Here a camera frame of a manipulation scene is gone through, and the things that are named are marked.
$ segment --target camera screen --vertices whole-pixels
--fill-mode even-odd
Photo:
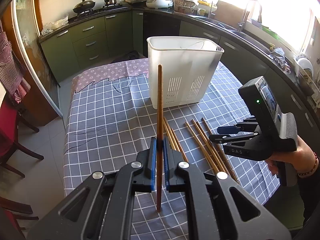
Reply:
[[[259,92],[262,95],[262,98],[269,109],[272,119],[275,120],[277,101],[265,80],[263,80],[263,82],[259,86]]]

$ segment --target window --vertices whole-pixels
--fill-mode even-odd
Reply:
[[[249,0],[222,0],[244,9]],[[311,21],[314,21],[310,8],[319,5],[311,0],[258,0],[262,6],[262,24],[276,32],[285,40],[295,52],[300,52],[308,34]],[[259,15],[259,5],[254,2],[248,5],[247,10],[253,11],[252,18],[257,20]]]

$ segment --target kitchen cabinet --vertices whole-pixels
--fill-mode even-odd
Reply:
[[[79,71],[69,30],[64,30],[42,42],[41,47],[58,82]]]
[[[80,69],[97,67],[101,61],[109,57],[108,47],[103,46],[101,48],[87,52],[77,58]]]
[[[143,13],[143,55],[148,57],[147,38],[153,36],[179,36],[180,20],[171,16]]]
[[[103,46],[107,46],[107,36],[105,31],[91,35],[73,43],[73,47],[75,49],[77,57]]]
[[[105,30],[103,17],[85,21],[69,28],[71,41],[73,43],[93,34],[104,32]]]
[[[214,32],[184,21],[181,21],[179,36],[206,38],[212,40],[216,44],[219,43],[221,38],[220,35]]]
[[[264,76],[269,69],[258,57],[225,37],[220,38],[219,46],[224,49],[220,61],[242,84]]]
[[[143,12],[132,11],[133,49],[143,54]]]
[[[110,56],[132,51],[132,12],[115,13],[104,18]]]
[[[320,152],[320,131],[310,112],[290,86],[271,68],[264,75],[283,113],[294,114],[298,135],[314,152]]]

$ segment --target cup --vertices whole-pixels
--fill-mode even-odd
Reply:
[[[197,13],[198,13],[198,15],[200,15],[200,16],[204,16],[204,14],[205,14],[205,9],[199,8],[198,11],[197,11]]]

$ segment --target kitchen sink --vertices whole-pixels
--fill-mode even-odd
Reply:
[[[196,16],[196,15],[189,15],[190,17],[192,18],[195,18],[195,19],[198,19],[200,21],[204,21],[204,22],[208,22],[208,23],[211,23],[213,25],[216,25],[218,27],[221,27],[221,28],[224,28],[226,30],[236,30],[235,28],[225,24],[225,23],[222,23],[222,22],[219,22],[215,19],[208,19],[207,17],[204,17],[204,16]]]
[[[249,35],[242,33],[242,32],[233,31],[233,30],[230,30],[230,31],[233,34],[235,34],[235,35],[241,37],[242,39],[246,40],[247,42],[251,43],[253,46],[255,46],[256,48],[261,50],[263,53],[270,55],[270,50],[268,48],[266,48],[265,46],[263,46],[260,42],[256,41],[254,38],[252,38]]]
[[[262,51],[264,54],[270,55],[270,50],[268,48],[266,48],[265,46],[263,46],[260,42],[256,41],[254,38],[250,37],[249,35],[247,35],[245,33],[238,32],[235,28],[233,28],[225,23],[219,22],[215,19],[208,19],[207,17],[204,17],[204,16],[196,16],[196,15],[189,15],[189,16],[193,17],[195,19],[198,19],[200,21],[208,22],[208,23],[211,23],[212,25],[224,28],[227,31],[229,31],[229,32],[235,34],[236,36],[244,39],[245,41],[249,42],[250,44],[255,46],[257,49]]]

